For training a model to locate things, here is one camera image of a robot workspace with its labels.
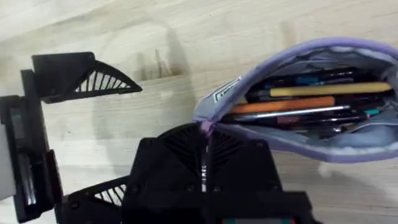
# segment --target black plastic part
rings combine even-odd
[[[120,224],[120,206],[127,178],[121,177],[66,195],[55,207],[57,223]]]
[[[317,223],[305,192],[283,192],[266,142],[216,128],[210,145],[198,124],[143,139],[127,183],[122,222],[222,223],[225,218],[292,218]],[[206,147],[206,192],[197,164]]]
[[[33,55],[32,60],[37,94],[46,103],[142,91],[92,52]]]
[[[36,219],[61,200],[57,162],[47,144],[40,100],[33,71],[23,70],[26,97],[0,98],[1,122],[6,127],[16,184],[14,204],[19,222]]]

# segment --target pencil case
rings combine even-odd
[[[386,108],[349,131],[328,139],[312,139],[277,128],[221,123],[249,89],[270,77],[314,72],[319,69],[356,67],[372,70],[380,82],[388,82],[395,92],[386,99]],[[355,163],[398,156],[398,50],[386,44],[355,38],[311,40],[284,50],[204,97],[193,119],[211,138],[215,126],[264,139],[269,147],[326,162]]]

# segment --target yellow pencil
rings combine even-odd
[[[287,88],[272,88],[270,96],[314,96],[314,95],[339,95],[352,93],[378,93],[391,90],[386,82],[351,83],[325,86],[300,86]]]

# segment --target pencil case label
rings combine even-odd
[[[232,87],[234,87],[238,81],[240,81],[242,78],[238,77],[237,79],[234,79],[232,81],[230,81],[229,83],[223,85],[222,87],[220,87],[219,89],[217,89],[214,93],[213,93],[213,100],[215,103],[219,102],[220,99],[222,99],[223,96],[225,96],[225,94],[230,91],[232,89]]]

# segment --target wooden surface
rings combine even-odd
[[[44,105],[65,193],[128,174],[137,143],[192,118],[227,80],[304,40],[350,36],[398,47],[396,0],[0,0],[0,94],[21,94],[32,54],[92,51],[142,93]],[[286,189],[325,223],[397,223],[396,159],[324,164],[275,152]],[[12,200],[0,223],[16,223]],[[32,223],[55,223],[52,212]]]

